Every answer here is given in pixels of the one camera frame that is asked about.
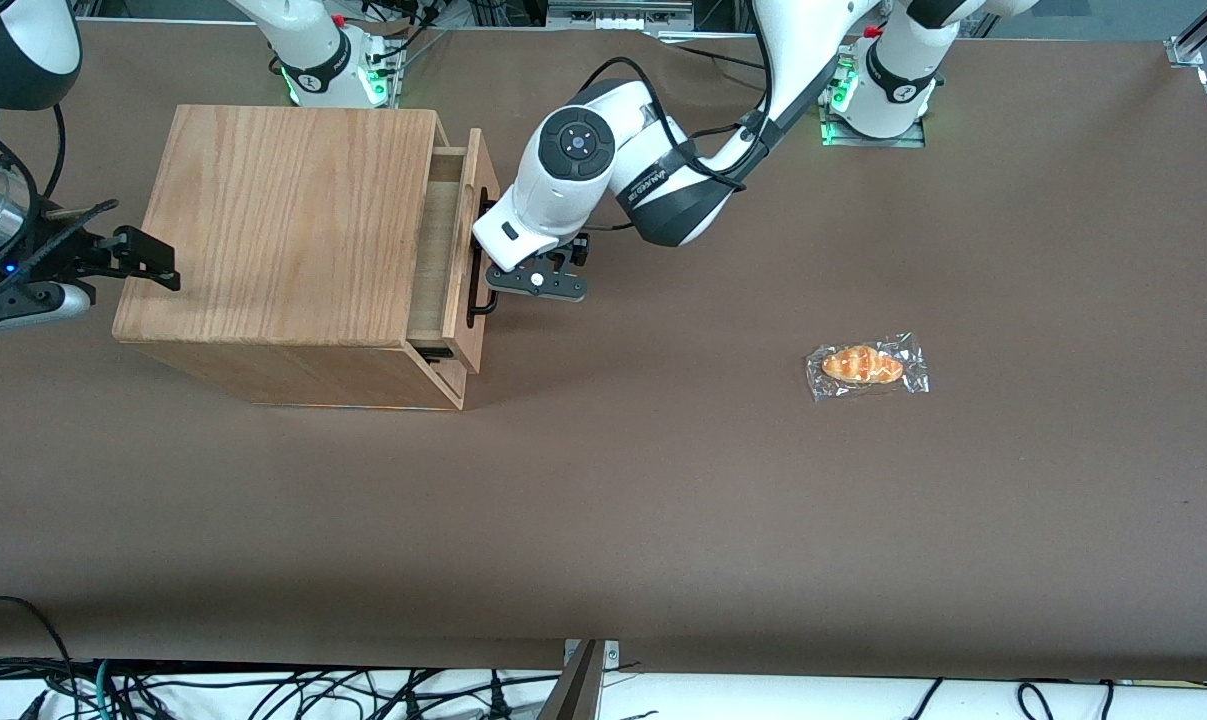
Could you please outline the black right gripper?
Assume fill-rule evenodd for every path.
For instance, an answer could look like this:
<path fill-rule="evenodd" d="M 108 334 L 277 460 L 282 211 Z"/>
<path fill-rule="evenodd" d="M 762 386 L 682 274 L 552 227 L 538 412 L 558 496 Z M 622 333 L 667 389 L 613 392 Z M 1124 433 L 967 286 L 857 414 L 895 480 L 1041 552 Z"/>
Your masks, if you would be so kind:
<path fill-rule="evenodd" d="M 56 242 L 42 258 L 35 258 L 72 222 L 91 222 L 118 204 L 117 199 L 109 199 L 91 207 L 56 207 L 47 211 L 49 222 L 36 219 L 27 238 L 4 242 L 0 247 L 0 306 L 24 302 L 47 304 L 51 297 L 60 293 L 53 283 L 72 283 L 113 273 L 113 261 L 123 277 L 146 279 L 173 292 L 181 289 L 173 246 L 138 227 L 113 229 L 113 261 L 106 250 L 97 246 L 100 238 L 82 227 Z"/>

